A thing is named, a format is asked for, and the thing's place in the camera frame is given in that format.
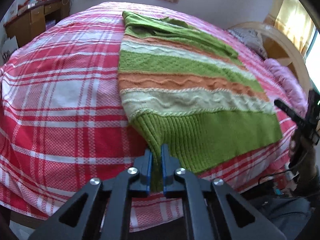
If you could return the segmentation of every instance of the wooden headboard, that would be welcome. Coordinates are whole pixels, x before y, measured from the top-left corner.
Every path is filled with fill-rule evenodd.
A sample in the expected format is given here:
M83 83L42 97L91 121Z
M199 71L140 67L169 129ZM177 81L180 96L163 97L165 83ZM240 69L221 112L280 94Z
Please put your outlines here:
M270 25L260 22L240 23L230 29L232 28L251 28L260 33L268 57L278 60L283 66L288 66L308 97L311 83L306 64L300 52L283 33Z

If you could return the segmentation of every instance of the silver bolt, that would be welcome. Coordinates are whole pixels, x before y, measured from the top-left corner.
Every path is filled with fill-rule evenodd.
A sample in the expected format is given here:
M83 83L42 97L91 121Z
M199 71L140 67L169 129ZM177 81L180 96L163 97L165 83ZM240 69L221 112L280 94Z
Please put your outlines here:
M128 173L131 174L131 175L134 175L138 172L138 169L135 168L135 167L131 167L128 169Z
M223 185L223 179L216 178L213 180L213 183L217 186L221 186L221 185Z
M178 168L178 169L176 169L176 173L178 175L186 174L186 169L185 168Z
M90 184L91 185L98 185L99 183L100 183L100 179L99 178L90 179Z

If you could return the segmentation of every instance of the triangular cutout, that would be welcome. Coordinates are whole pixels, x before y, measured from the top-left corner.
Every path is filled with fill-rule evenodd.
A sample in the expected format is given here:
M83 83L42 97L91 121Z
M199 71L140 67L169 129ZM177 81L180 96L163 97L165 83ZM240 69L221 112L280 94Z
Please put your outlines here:
M87 199L88 194L83 194L66 212L64 212L64 214L59 218L59 222L73 228L76 227Z
M241 205L233 196L228 194L226 195L226 198L238 227L243 228L255 221L255 217L248 210L246 210L246 208Z

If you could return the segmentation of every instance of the striped sweater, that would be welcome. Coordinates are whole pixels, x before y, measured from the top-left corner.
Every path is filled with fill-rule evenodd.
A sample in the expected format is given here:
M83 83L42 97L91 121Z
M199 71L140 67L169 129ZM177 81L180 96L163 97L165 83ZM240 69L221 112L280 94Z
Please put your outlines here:
M282 137L273 104L229 45L179 20L123 18L120 97L155 155L157 189L163 143L198 173Z

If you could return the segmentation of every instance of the plaid bedspread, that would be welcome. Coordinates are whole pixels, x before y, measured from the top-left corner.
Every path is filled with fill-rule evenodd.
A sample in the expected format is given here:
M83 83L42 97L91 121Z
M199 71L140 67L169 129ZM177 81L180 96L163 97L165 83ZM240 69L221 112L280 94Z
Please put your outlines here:
M14 52L0 69L0 204L45 219L92 177L109 179L143 155L146 142L128 127L117 88L122 12L172 17L231 45L271 101L284 90L261 59L227 32L183 13L141 4L108 2L74 14ZM295 125L277 110L283 139L201 174L243 190L261 173L288 162ZM181 200L161 193L134 199L131 230L183 215Z

